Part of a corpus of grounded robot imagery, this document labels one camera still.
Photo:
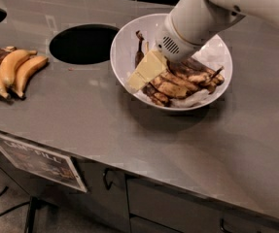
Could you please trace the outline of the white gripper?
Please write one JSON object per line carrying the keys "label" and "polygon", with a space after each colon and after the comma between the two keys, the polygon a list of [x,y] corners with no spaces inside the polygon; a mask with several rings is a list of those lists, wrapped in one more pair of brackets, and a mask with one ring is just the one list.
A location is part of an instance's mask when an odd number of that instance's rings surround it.
{"label": "white gripper", "polygon": [[201,50],[211,38],[210,26],[209,17],[168,14],[155,35],[157,50],[146,53],[125,82],[126,90],[134,94],[145,87],[167,69],[167,59],[180,62]]}

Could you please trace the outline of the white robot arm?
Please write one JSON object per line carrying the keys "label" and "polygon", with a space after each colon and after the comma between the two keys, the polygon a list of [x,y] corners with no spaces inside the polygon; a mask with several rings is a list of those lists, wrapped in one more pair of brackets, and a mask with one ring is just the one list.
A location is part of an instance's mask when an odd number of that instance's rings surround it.
{"label": "white robot arm", "polygon": [[199,51],[219,32],[245,16],[258,17],[279,30],[279,0],[180,0],[157,28],[155,46],[125,82],[135,93],[166,69]]}

